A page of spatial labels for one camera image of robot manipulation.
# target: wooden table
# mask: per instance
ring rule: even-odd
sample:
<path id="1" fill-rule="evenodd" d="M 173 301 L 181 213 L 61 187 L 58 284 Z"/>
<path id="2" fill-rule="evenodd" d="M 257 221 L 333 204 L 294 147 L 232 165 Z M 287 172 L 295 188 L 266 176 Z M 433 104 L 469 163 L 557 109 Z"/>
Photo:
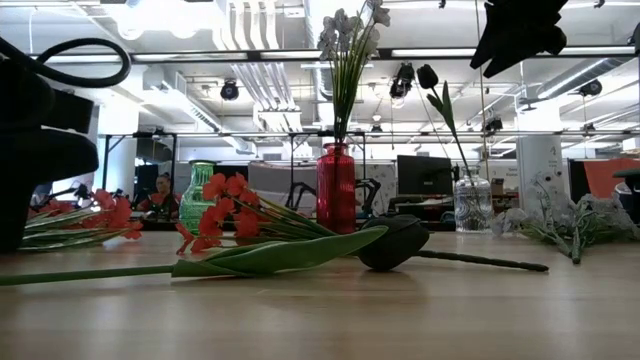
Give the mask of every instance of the wooden table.
<path id="1" fill-rule="evenodd" d="M 175 233 L 0 257 L 0 273 L 170 264 Z M 583 265 L 527 239 L 435 234 L 428 249 L 541 262 L 549 274 L 357 259 L 266 279 L 168 275 L 0 288 L 0 359 L 640 359 L 640 246 Z"/>

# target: spotlight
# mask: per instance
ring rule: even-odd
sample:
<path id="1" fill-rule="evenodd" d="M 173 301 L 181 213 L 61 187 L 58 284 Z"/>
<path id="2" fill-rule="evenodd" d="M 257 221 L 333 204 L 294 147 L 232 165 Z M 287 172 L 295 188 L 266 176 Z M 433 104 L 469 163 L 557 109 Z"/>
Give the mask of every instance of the spotlight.
<path id="1" fill-rule="evenodd" d="M 411 63 L 403 63 L 391 84 L 391 90 L 389 91 L 391 99 L 402 99 L 407 96 L 411 90 L 411 83 L 414 78 L 415 71 L 413 70 L 413 65 L 411 65 Z"/>
<path id="2" fill-rule="evenodd" d="M 238 91 L 236 81 L 234 79 L 225 80 L 224 86 L 220 90 L 220 96 L 227 101 L 233 101 L 238 98 L 238 95 L 240 95 L 240 91 Z"/>
<path id="3" fill-rule="evenodd" d="M 380 124 L 373 124 L 371 126 L 371 132 L 382 132 L 382 126 Z"/>
<path id="4" fill-rule="evenodd" d="M 600 95 L 600 93 L 602 92 L 602 83 L 600 83 L 600 81 L 593 80 L 592 82 L 583 85 L 581 88 L 578 89 L 578 94 L 582 95 L 582 97 L 586 97 L 587 95 L 590 96 L 597 96 Z"/>
<path id="5" fill-rule="evenodd" d="M 487 125 L 484 127 L 485 131 L 498 131 L 502 129 L 502 119 L 499 116 L 489 119 Z"/>

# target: black object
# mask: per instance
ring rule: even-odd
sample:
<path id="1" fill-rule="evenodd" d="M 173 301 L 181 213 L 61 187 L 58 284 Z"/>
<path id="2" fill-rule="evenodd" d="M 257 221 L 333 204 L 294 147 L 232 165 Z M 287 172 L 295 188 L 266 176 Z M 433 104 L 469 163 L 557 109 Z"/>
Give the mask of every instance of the black object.
<path id="1" fill-rule="evenodd" d="M 453 195 L 451 159 L 398 155 L 398 195 Z"/>
<path id="2" fill-rule="evenodd" d="M 522 60 L 546 51 L 558 55 L 567 37 L 555 24 L 568 0 L 494 0 L 485 3 L 487 26 L 471 60 L 477 69 L 492 60 L 484 72 L 490 78 Z"/>
<path id="3" fill-rule="evenodd" d="M 438 74 L 433 70 L 431 65 L 423 65 L 418 69 L 418 82 L 420 83 L 420 87 L 423 89 L 433 89 L 440 80 L 438 79 Z"/>
<path id="4" fill-rule="evenodd" d="M 462 261 L 462 262 L 467 262 L 472 264 L 493 265 L 493 266 L 499 266 L 499 267 L 508 267 L 513 269 L 523 269 L 523 270 L 537 271 L 537 272 L 549 271 L 549 267 L 542 264 L 532 264 L 532 263 L 526 263 L 526 262 L 517 262 L 517 261 L 501 260 L 501 259 L 490 259 L 490 258 L 484 258 L 481 256 L 452 254 L 452 253 L 445 253 L 445 252 L 438 252 L 438 251 L 420 250 L 418 251 L 416 256 L 429 258 L 429 259 Z"/>
<path id="5" fill-rule="evenodd" d="M 391 98 L 402 99 L 407 96 L 411 90 L 411 83 L 413 83 L 414 78 L 415 71 L 413 70 L 413 65 L 411 65 L 411 63 L 403 63 L 391 84 L 391 90 L 389 91 Z"/>
<path id="6" fill-rule="evenodd" d="M 64 74 L 44 63 L 52 56 L 86 45 L 113 49 L 122 59 L 117 74 L 102 78 L 82 78 Z M 122 82 L 131 71 L 129 55 L 117 44 L 104 39 L 78 39 L 56 45 L 33 60 L 0 37 L 0 157 L 12 172 L 0 180 L 5 204 L 10 209 L 0 217 L 3 240 L 0 252 L 14 251 L 21 242 L 31 194 L 38 184 L 53 182 L 98 168 L 95 145 L 84 136 L 42 129 L 89 129 L 93 103 L 68 92 L 54 90 L 38 74 L 63 84 L 103 88 Z"/>
<path id="7" fill-rule="evenodd" d="M 358 258 L 375 271 L 389 271 L 414 256 L 429 240 L 429 231 L 420 219 L 411 215 L 381 216 L 366 222 L 362 228 L 384 225 L 387 232 L 358 251 Z"/>
<path id="8" fill-rule="evenodd" d="M 625 200 L 625 210 L 629 213 L 631 220 L 638 224 L 640 223 L 640 169 L 629 169 L 618 171 L 613 174 L 615 178 L 624 178 L 624 182 L 631 191 L 630 201 Z"/>
<path id="9" fill-rule="evenodd" d="M 240 91 L 236 86 L 235 80 L 225 80 L 222 90 L 220 90 L 220 96 L 227 101 L 233 101 L 238 98 Z"/>
<path id="10" fill-rule="evenodd" d="M 480 256 L 463 255 L 421 250 L 429 240 L 429 232 L 420 225 L 420 220 L 411 215 L 379 217 L 363 225 L 363 229 L 384 225 L 387 232 L 358 252 L 358 258 L 375 271 L 389 271 L 412 257 L 462 261 L 499 267 L 546 272 L 549 267 L 541 264 L 490 259 Z"/>
<path id="11" fill-rule="evenodd" d="M 586 96 L 597 96 L 602 92 L 602 83 L 595 79 L 588 84 L 583 85 L 578 89 L 578 94 L 582 95 L 582 97 Z"/>
<path id="12" fill-rule="evenodd" d="M 487 121 L 487 125 L 485 126 L 485 131 L 498 131 L 503 129 L 502 118 L 494 117 L 493 119 L 489 119 Z"/>

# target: white flower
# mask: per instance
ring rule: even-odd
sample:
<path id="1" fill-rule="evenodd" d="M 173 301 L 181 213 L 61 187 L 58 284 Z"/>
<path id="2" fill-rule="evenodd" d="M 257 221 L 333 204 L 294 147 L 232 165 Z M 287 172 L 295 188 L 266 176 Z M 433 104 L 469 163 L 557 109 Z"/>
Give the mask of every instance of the white flower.
<path id="1" fill-rule="evenodd" d="M 368 27 L 364 30 L 364 33 L 367 34 L 367 39 L 364 44 L 364 52 L 367 54 L 367 57 L 370 57 L 371 55 L 374 55 L 378 49 L 380 32 L 374 27 Z"/>
<path id="2" fill-rule="evenodd" d="M 389 16 L 389 9 L 377 8 L 373 10 L 373 23 L 382 24 L 386 27 L 391 26 L 391 16 Z"/>
<path id="3" fill-rule="evenodd" d="M 335 52 L 335 43 L 338 38 L 335 32 L 323 31 L 320 34 L 320 41 L 318 42 L 318 50 L 322 51 L 320 60 L 327 60 L 332 52 Z"/>
<path id="4" fill-rule="evenodd" d="M 336 31 L 336 21 L 333 20 L 331 16 L 325 16 L 322 21 L 322 25 L 324 26 L 324 31 L 326 32 L 334 32 Z"/>
<path id="5" fill-rule="evenodd" d="M 336 24 L 336 30 L 338 30 L 339 33 L 348 34 L 350 32 L 349 18 L 347 17 L 347 14 L 344 13 L 344 9 L 339 9 L 338 11 L 336 11 L 336 15 L 334 16 L 333 20 Z"/>

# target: person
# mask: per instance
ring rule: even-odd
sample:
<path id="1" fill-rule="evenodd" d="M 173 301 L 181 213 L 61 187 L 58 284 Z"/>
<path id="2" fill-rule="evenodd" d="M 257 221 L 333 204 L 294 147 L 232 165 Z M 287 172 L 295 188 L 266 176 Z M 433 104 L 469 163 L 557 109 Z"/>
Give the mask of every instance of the person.
<path id="1" fill-rule="evenodd" d="M 155 210 L 156 212 L 166 212 L 168 209 L 168 211 L 171 212 L 171 218 L 177 219 L 182 195 L 171 195 L 171 176 L 169 173 L 164 173 L 158 176 L 156 179 L 156 190 L 158 192 L 151 194 L 148 199 L 145 199 L 138 204 L 136 210 L 144 212 L 151 210 Z"/>

